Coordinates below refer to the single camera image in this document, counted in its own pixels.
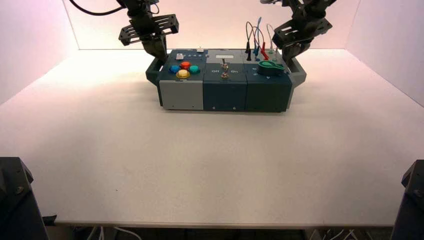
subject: screw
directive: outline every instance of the screw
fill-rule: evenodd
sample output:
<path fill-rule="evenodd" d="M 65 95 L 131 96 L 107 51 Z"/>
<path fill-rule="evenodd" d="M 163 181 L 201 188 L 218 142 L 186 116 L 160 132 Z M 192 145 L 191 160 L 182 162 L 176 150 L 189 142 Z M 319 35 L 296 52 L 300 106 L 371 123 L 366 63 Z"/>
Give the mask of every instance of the screw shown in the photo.
<path fill-rule="evenodd" d="M 415 196 L 417 196 L 420 199 L 423 198 L 423 193 L 418 189 L 414 190 L 413 194 L 415 194 Z"/>
<path fill-rule="evenodd" d="M 16 188 L 16 190 L 14 191 L 14 193 L 15 193 L 16 195 L 19 195 L 19 194 L 21 194 L 23 191 L 24 191 L 24 187 L 23 187 L 23 186 L 18 186 L 18 187 Z"/>

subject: black cable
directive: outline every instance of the black cable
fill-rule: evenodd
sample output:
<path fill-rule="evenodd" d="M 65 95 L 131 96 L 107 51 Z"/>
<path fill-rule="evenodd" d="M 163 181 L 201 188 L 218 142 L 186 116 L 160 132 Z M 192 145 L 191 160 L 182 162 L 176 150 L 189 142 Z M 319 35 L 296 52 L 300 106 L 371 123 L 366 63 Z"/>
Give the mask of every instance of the black cable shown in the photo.
<path fill-rule="evenodd" d="M 152 5 L 155 5 L 157 8 L 157 12 L 152 12 L 152 11 L 148 11 L 151 14 L 159 14 L 161 12 L 161 10 L 159 9 L 158 5 L 156 3 L 153 3 Z"/>
<path fill-rule="evenodd" d="M 79 9 L 80 11 L 82 11 L 86 14 L 89 14 L 89 15 L 93 15 L 93 16 L 106 16 L 106 15 L 109 15 L 109 14 L 114 14 L 114 13 L 116 13 L 116 12 L 122 10 L 122 9 L 125 9 L 125 7 L 120 6 L 116 9 L 106 11 L 106 12 L 92 12 L 92 11 L 88 11 L 88 10 L 85 10 L 84 8 L 80 7 L 76 2 L 74 2 L 74 0 L 69 0 L 69 2 L 72 5 L 74 5 L 77 9 Z"/>

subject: white wall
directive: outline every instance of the white wall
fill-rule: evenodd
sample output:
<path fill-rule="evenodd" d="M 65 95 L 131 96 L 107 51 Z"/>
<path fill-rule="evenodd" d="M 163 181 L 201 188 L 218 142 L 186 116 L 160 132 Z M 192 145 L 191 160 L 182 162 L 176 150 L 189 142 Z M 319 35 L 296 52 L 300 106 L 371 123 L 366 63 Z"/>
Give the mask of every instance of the white wall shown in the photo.
<path fill-rule="evenodd" d="M 361 0 L 347 49 L 424 106 L 424 0 Z"/>
<path fill-rule="evenodd" d="M 2 1 L 0 32 L 0 104 L 78 49 L 61 0 Z"/>
<path fill-rule="evenodd" d="M 312 43 L 312 48 L 345 48 L 360 0 L 338 0 L 327 9 L 333 28 Z M 80 49 L 140 49 L 141 43 L 122 46 L 121 28 L 129 25 L 127 11 L 109 16 L 91 16 L 64 0 Z M 118 6 L 115 0 L 78 0 L 83 8 L 104 12 Z M 175 13 L 180 32 L 169 35 L 168 48 L 244 48 L 245 22 L 257 21 L 274 28 L 291 19 L 292 12 L 281 4 L 261 4 L 260 0 L 161 0 L 160 14 Z"/>

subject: green button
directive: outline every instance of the green button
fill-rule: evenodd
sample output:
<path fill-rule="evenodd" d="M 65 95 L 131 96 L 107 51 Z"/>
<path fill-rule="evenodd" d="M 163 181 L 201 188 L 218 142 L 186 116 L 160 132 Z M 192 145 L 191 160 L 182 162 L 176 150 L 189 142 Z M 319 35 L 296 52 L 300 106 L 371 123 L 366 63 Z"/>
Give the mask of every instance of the green button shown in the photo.
<path fill-rule="evenodd" d="M 192 74 L 198 74 L 198 73 L 200 73 L 200 68 L 198 66 L 196 66 L 196 65 L 190 66 L 190 68 L 188 68 L 188 70 Z"/>

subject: gray panel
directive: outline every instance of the gray panel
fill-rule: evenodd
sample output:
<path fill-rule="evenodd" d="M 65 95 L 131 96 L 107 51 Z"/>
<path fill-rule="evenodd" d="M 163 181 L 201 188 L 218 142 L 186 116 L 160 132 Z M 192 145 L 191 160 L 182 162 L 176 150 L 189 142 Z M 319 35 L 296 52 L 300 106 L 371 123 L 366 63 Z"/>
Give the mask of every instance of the gray panel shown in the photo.
<path fill-rule="evenodd" d="M 226 58 L 225 61 L 227 63 L 232 64 L 242 64 L 243 63 L 243 54 L 244 51 L 240 49 L 209 49 L 207 52 L 207 64 L 221 64 L 222 58 L 217 58 L 219 55 L 230 55 L 233 56 L 233 58 Z"/>
<path fill-rule="evenodd" d="M 161 80 L 163 108 L 170 110 L 203 110 L 203 81 Z"/>

